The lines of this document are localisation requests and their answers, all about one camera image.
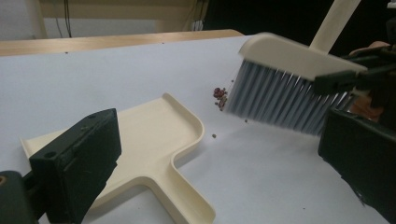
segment cream broom handle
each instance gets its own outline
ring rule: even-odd
[[[309,48],[328,53],[360,1],[335,0]]]

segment table surface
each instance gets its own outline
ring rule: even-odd
[[[0,56],[71,52],[90,49],[108,49],[135,45],[169,43],[240,36],[235,30],[177,32],[146,35],[110,35],[63,39],[0,41]]]
[[[131,40],[125,44],[132,47],[110,48],[98,41],[92,47],[98,50],[86,50],[91,41],[65,39],[77,40],[80,48],[44,44],[58,51],[21,50],[37,54],[0,57],[0,170],[30,171],[20,138],[59,131],[93,112],[122,111],[169,92],[205,125],[198,148],[175,166],[214,207],[214,223],[386,223],[373,208],[363,207],[318,156],[317,137],[219,111],[211,92],[230,86],[242,62],[237,52],[249,39],[222,32],[140,36],[152,42],[134,35],[143,45],[132,46],[139,43]],[[206,36],[182,41],[199,35]],[[42,50],[34,44],[41,41],[53,40],[32,40],[26,46]],[[15,42],[23,49],[23,41]],[[111,222],[174,223],[151,190],[136,188],[84,218],[84,223]]]

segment broom bristles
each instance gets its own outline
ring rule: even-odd
[[[347,110],[348,92],[313,93],[313,82],[284,71],[243,61],[224,111],[243,119],[320,135],[329,108]]]

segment small debris pieces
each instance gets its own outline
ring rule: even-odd
[[[225,103],[227,102],[227,94],[228,92],[226,91],[225,88],[221,89],[217,87],[213,91],[213,97],[215,97],[218,100],[218,102],[215,102],[215,105],[219,107],[220,111],[223,110]]]

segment dustpan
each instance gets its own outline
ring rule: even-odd
[[[174,162],[197,148],[203,123],[170,94],[118,114],[122,154],[92,208],[144,185],[176,223],[212,223],[214,209],[179,173]],[[21,140],[30,157],[64,131]]]

